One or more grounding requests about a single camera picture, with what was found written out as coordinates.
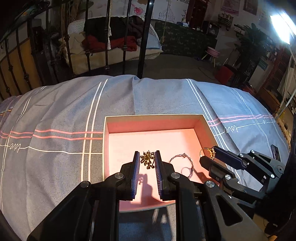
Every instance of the metal bar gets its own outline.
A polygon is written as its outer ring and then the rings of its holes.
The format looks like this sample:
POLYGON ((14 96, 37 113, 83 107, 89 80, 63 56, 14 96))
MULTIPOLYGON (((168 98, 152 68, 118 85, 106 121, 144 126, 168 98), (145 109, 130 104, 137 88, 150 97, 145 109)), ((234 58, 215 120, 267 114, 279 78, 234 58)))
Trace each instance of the metal bar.
POLYGON ((35 41, 34 41, 34 34, 33 34, 32 20, 31 19, 27 22, 27 32, 28 32, 28 37, 30 38, 31 54, 32 54, 33 59, 34 59, 36 70, 37 70, 38 76, 40 78, 41 84, 42 84, 42 86, 44 86, 43 75, 41 74, 41 71, 40 71, 40 68, 39 68, 39 65, 38 65, 38 60, 37 60, 37 57, 36 57, 36 48, 35 48, 35 41))
POLYGON ((51 44, 50 44, 50 36, 49 36, 49 27, 48 27, 48 15, 49 15, 49 10, 46 10, 46 16, 45 16, 45 28, 46 28, 46 31, 47 31, 47 46, 48 46, 48 50, 49 50, 49 56, 50 56, 50 66, 52 67, 52 70, 54 72, 54 76, 56 78, 56 81, 59 83, 59 79, 57 77, 57 72, 56 72, 56 69, 55 69, 55 60, 52 56, 52 47, 51 47, 51 44))
POLYGON ((69 60, 69 65, 70 69, 72 72, 72 76, 75 77, 74 72, 73 72, 73 66, 72 66, 72 60, 71 60, 71 53, 70 53, 70 46, 69 46, 69 39, 70 36, 68 34, 68 18, 67 18, 67 8, 65 7, 65 33, 64 33, 64 40, 66 41, 66 47, 67 47, 67 54, 68 54, 68 60, 69 60))
POLYGON ((143 33, 142 33, 139 64, 138 64, 138 73, 137 73, 137 77, 140 79, 143 76, 145 54, 146 54, 147 40, 148 40, 148 34, 149 34, 153 6, 154 6, 154 0, 148 0, 146 12, 145 12, 144 29, 143 29, 143 33))
POLYGON ((32 86, 31 86, 31 83, 29 80, 29 74, 26 72, 24 62, 22 60, 22 53, 20 51, 20 40, 19 40, 19 36, 18 36, 18 28, 15 30, 15 36, 16 36, 16 41, 17 41, 17 52, 18 52, 19 59, 20 59, 20 65, 22 66, 22 71, 24 72, 24 80, 27 82, 30 90, 32 90, 32 86))
POLYGON ((5 43, 6 58, 7 58, 7 62, 8 62, 8 70, 10 71, 11 76, 12 76, 12 79, 13 79, 13 82, 15 83, 15 86, 16 86, 16 88, 17 88, 19 94, 21 95, 22 92, 20 91, 20 88, 19 88, 19 86, 18 86, 18 83, 17 83, 17 81, 16 81, 16 79, 15 79, 15 75, 14 75, 14 73, 13 73, 13 66, 12 66, 11 63, 10 63, 9 53, 8 53, 8 46, 7 46, 7 39, 4 40, 4 43, 5 43))
MULTIPOLYGON (((86 0, 86 10, 85 10, 85 23, 84 23, 84 29, 85 29, 85 33, 87 33, 87 19, 89 17, 89 0, 86 0)), ((85 55, 86 55, 86 58, 87 58, 87 66, 89 68, 89 71, 91 70, 91 64, 89 62, 89 49, 87 49, 85 51, 85 55)))
POLYGON ((72 0, 65 0, 65 1, 60 2, 60 3, 57 4, 57 5, 51 5, 51 6, 45 7, 45 8, 42 9, 42 11, 37 11, 37 12, 33 13, 32 15, 27 15, 28 17, 27 17, 23 22, 20 22, 18 25, 14 26, 12 29, 10 29, 10 31, 9 31, 5 36, 2 37, 0 43, 2 43, 4 39, 6 39, 6 38, 7 38, 7 37, 8 37, 8 36, 9 36, 14 30, 16 30, 18 27, 20 27, 21 25, 23 25, 25 22, 27 22, 27 21, 29 21, 29 20, 32 20, 32 19, 35 18, 37 15, 39 15, 39 14, 45 12, 46 10, 52 9, 52 8, 54 8, 54 7, 59 7, 59 6, 61 6, 62 4, 64 4, 64 3, 68 3, 68 2, 70 2, 70 1, 72 1, 72 0))
POLYGON ((107 3, 107 12, 106 12, 106 25, 105 25, 105 59, 106 59, 106 65, 105 65, 105 72, 108 74, 108 71, 110 69, 110 66, 108 65, 108 31, 109 31, 109 12, 110 12, 110 0, 108 0, 107 3))
POLYGON ((126 32, 124 35, 124 44, 123 44, 123 65, 122 65, 122 74, 125 74, 126 72, 126 51, 128 49, 126 45, 126 38, 128 35, 128 21, 129 21, 129 14, 131 11, 131 0, 128 0, 128 10, 126 12, 126 32))
POLYGON ((10 88, 7 86, 6 81, 5 81, 5 79, 4 79, 3 72, 2 72, 2 69, 1 69, 1 65, 0 65, 0 75, 1 75, 1 78, 2 78, 3 83, 4 83, 4 85, 5 85, 5 90, 6 90, 6 92, 9 94, 9 96, 11 96, 10 88))

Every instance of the gray carpet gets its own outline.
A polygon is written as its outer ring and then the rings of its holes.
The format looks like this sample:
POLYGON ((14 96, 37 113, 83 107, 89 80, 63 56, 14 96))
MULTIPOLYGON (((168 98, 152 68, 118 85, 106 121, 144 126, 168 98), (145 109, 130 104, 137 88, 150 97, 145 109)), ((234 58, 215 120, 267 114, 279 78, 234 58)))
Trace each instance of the gray carpet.
MULTIPOLYGON (((138 60, 126 62, 126 74, 137 75, 138 60)), ((219 84, 215 79, 213 64, 197 61, 194 58, 161 54, 155 59, 145 60, 143 78, 151 79, 193 79, 196 81, 219 84)), ((122 75, 122 63, 110 66, 112 76, 122 75)))

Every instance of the pink box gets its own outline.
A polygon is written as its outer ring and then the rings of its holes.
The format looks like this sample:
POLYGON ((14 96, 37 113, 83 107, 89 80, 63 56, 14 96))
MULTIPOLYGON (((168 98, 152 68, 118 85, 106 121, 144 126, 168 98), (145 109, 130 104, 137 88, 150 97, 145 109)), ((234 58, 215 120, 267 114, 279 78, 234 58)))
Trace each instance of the pink box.
MULTIPOLYGON (((162 161, 178 154, 191 157, 194 171, 191 181, 204 183, 211 179, 199 163, 200 150, 217 145, 203 115, 126 115, 106 116, 103 134, 103 179, 119 172, 122 164, 131 162, 135 151, 160 151, 162 161)), ((187 158, 176 157, 171 162, 176 172, 190 174, 187 158)), ((140 164, 137 194, 133 201, 120 201, 120 212, 159 208, 175 203, 159 198, 155 169, 140 164)))

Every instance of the black metal bed frame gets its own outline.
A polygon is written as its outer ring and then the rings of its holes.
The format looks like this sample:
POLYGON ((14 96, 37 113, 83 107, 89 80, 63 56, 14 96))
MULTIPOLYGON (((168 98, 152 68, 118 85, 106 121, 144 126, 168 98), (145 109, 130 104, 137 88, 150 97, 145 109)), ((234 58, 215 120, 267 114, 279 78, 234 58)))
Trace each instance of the black metal bed frame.
MULTIPOLYGON (((26 21, 21 22, 20 24, 18 24, 17 26, 14 26, 10 29, 10 32, 8 34, 6 34, 3 38, 2 38, 2 42, 4 41, 5 43, 5 51, 6 51, 6 57, 7 57, 7 62, 8 62, 8 70, 11 73, 13 82, 16 86, 16 89, 18 90, 18 93, 24 94, 21 92, 19 85, 17 83, 17 80, 15 78, 14 72, 13 72, 13 66, 10 62, 9 59, 9 52, 8 52, 8 44, 7 44, 7 39, 8 36, 15 31, 16 32, 16 43, 17 43, 17 51, 18 51, 18 56, 20 59, 20 64, 24 73, 24 80, 26 81, 26 83, 28 84, 28 87, 30 90, 32 90, 32 85, 30 82, 30 78, 29 78, 29 74, 26 72, 25 66, 24 66, 24 62, 23 62, 23 58, 22 58, 22 54, 20 51, 20 41, 19 41, 19 34, 18 34, 18 28, 25 22, 27 22, 27 31, 28 31, 28 38, 30 38, 30 44, 31 44, 31 54, 33 56, 34 59, 34 63, 36 66, 36 70, 38 73, 38 76, 40 78, 40 82, 42 85, 45 85, 45 81, 44 81, 44 77, 42 74, 42 70, 39 66, 38 60, 37 60, 37 56, 36 56, 36 46, 35 46, 35 41, 34 41, 34 33, 33 33, 33 29, 32 29, 32 19, 35 18, 37 15, 46 12, 46 32, 47 32, 47 45, 48 45, 48 50, 49 50, 49 56, 50 56, 50 65, 52 67, 56 82, 59 83, 61 80, 59 80, 58 75, 57 75, 57 70, 56 70, 56 62, 55 59, 53 57, 53 53, 52 53, 52 48, 51 48, 51 38, 49 33, 49 10, 54 8, 54 7, 60 7, 62 4, 67 4, 70 0, 65 0, 62 1, 59 5, 52 5, 49 6, 49 3, 47 3, 47 5, 43 5, 42 7, 40 7, 39 5, 39 9, 33 13, 32 15, 30 15, 26 21)), ((89 6, 89 0, 86 0, 86 11, 85 11, 85 27, 87 27, 87 21, 88 21, 88 6, 89 6)), ((149 28, 150 28, 150 23, 151 23, 151 17, 152 17, 152 11, 153 11, 153 6, 154 6, 154 0, 148 0, 147 1, 147 7, 146 7, 146 12, 145 12, 145 20, 144 20, 144 28, 143 28, 143 33, 142 33, 142 39, 141 39, 141 47, 140 47, 140 55, 139 55, 139 63, 138 63, 138 72, 137 72, 137 77, 138 78, 142 78, 143 76, 143 69, 144 69, 144 62, 145 62, 145 54, 146 54, 146 46, 147 46, 147 40, 148 40, 148 34, 149 34, 149 28)), ((127 34, 128 34, 128 21, 129 21, 129 17, 130 17, 130 10, 131 10, 131 0, 128 1, 128 9, 127 9, 127 13, 126 13, 126 29, 125 29, 125 36, 124 36, 124 45, 123 45, 123 68, 122 68, 122 74, 125 74, 125 68, 126 68, 126 51, 127 51, 127 34)), ((66 42, 66 49, 67 49, 67 55, 68 55, 68 60, 69 60, 69 66, 70 66, 70 70, 72 73, 72 78, 75 78, 75 74, 73 72, 73 66, 72 66, 72 61, 71 61, 71 54, 70 54, 70 47, 69 47, 69 39, 70 36, 68 34, 68 22, 67 22, 67 7, 65 7, 65 32, 63 33, 64 35, 64 40, 66 42)), ((105 73, 108 74, 109 70, 110 70, 110 66, 108 64, 108 49, 107 49, 107 43, 108 43, 108 25, 109 25, 109 11, 110 11, 110 0, 108 0, 108 4, 107 4, 107 11, 106 11, 106 25, 105 25, 105 36, 106 36, 106 42, 105 42, 105 59, 106 59, 106 64, 105 64, 105 73)), ((87 65, 88 65, 88 72, 91 71, 91 66, 90 66, 90 60, 89 60, 89 56, 90 56, 91 52, 89 49, 86 49, 85 51, 85 55, 87 58, 87 65)), ((2 78, 2 81, 4 83, 5 86, 5 91, 8 93, 9 96, 11 95, 10 92, 10 88, 7 85, 7 82, 4 79, 3 76, 3 71, 1 69, 0 66, 0 75, 2 78)), ((0 92, 0 99, 3 101, 4 98, 0 92)))

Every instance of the tassel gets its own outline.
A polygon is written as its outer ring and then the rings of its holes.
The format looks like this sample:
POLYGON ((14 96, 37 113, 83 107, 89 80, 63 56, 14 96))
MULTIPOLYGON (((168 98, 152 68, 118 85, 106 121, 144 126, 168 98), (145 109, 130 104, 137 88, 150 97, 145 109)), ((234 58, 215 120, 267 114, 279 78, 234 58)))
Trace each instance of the tassel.
POLYGON ((108 28, 108 37, 110 37, 112 35, 112 33, 111 33, 111 28, 110 28, 110 26, 109 26, 109 28, 108 28))
POLYGON ((110 39, 109 39, 109 37, 108 37, 107 50, 111 50, 111 43, 110 43, 110 39))

